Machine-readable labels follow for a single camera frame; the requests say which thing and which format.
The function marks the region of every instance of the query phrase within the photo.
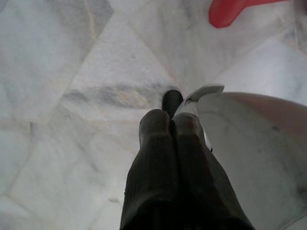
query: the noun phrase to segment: floor tile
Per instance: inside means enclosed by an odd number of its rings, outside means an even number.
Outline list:
[[[57,230],[57,228],[33,216],[6,196],[0,197],[0,229]]]
[[[129,146],[135,153],[139,151],[139,122],[112,121],[92,122],[92,124],[103,132],[112,135],[123,145]]]
[[[245,9],[224,29],[208,23],[211,0],[156,0],[131,24],[183,90],[191,93],[294,20],[291,2]]]
[[[212,83],[225,91],[252,92],[307,105],[307,57],[272,38],[245,56]]]
[[[120,226],[122,205],[118,202],[108,201],[102,209],[98,219],[91,230],[117,230]]]
[[[63,108],[32,130],[33,153],[12,198],[66,230],[86,229],[105,202],[123,201],[134,152]]]
[[[0,115],[48,119],[112,15],[107,0],[10,0],[0,12]]]
[[[87,120],[137,121],[176,83],[124,18],[114,15],[62,105]]]
[[[0,195],[14,182],[30,152],[30,124],[0,121]]]
[[[150,0],[109,0],[115,10],[131,17],[139,8]]]

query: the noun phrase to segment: gray marble vein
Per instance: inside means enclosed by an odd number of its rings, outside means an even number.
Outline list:
[[[0,13],[0,116],[46,121],[112,12],[107,0],[10,0]]]
[[[59,107],[32,126],[32,155],[10,196],[65,230],[84,230],[108,201],[123,202],[135,152]]]
[[[176,85],[127,21],[114,15],[61,104],[86,120],[139,122]]]
[[[30,124],[0,121],[0,195],[7,192],[30,152]]]
[[[224,29],[208,23],[211,0],[155,0],[131,19],[186,93],[207,84],[236,60],[294,20],[290,1],[245,9]]]

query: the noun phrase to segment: red plastic item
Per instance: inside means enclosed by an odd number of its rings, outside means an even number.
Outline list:
[[[209,21],[216,28],[229,26],[248,6],[285,0],[213,0],[209,10]]]

